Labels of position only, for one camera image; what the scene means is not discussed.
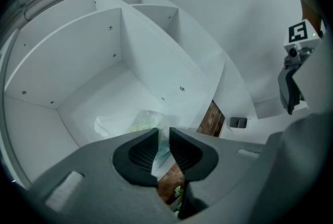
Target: plastic bag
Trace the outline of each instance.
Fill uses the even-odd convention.
[[[165,115],[140,109],[128,109],[122,113],[103,117],[98,116],[95,120],[95,132],[104,138],[120,136],[129,132],[159,129],[158,153],[152,164],[152,175],[170,156],[169,148],[169,122]]]

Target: white shelf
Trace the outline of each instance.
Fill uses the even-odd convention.
[[[98,116],[110,117],[129,108],[160,112],[163,105],[120,61],[76,90],[58,112],[81,147],[102,139],[94,130]]]
[[[33,181],[75,147],[103,139],[94,131],[96,118],[129,108],[158,111],[171,126],[196,130],[225,60],[205,30],[167,0],[56,4],[21,30],[7,70],[7,125],[23,172]],[[15,110],[33,113],[26,120]],[[21,123],[24,129],[14,127]],[[33,168],[53,140],[75,143]]]

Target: white curved wall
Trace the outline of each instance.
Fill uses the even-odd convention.
[[[287,27],[301,19],[300,0],[170,1],[223,47],[254,103],[279,96],[277,76],[286,55],[283,39]]]

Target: crumpled plastic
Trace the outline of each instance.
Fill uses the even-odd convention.
[[[152,164],[152,175],[171,155],[169,148],[168,118],[155,111],[128,109],[113,116],[98,116],[94,130],[105,139],[120,136],[129,132],[158,128],[159,147]]]

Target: white cabinet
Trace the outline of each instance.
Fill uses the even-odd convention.
[[[225,60],[217,42],[167,0],[56,4],[22,28],[8,63],[7,128],[23,172],[32,182],[102,139],[97,116],[129,108],[197,129]]]

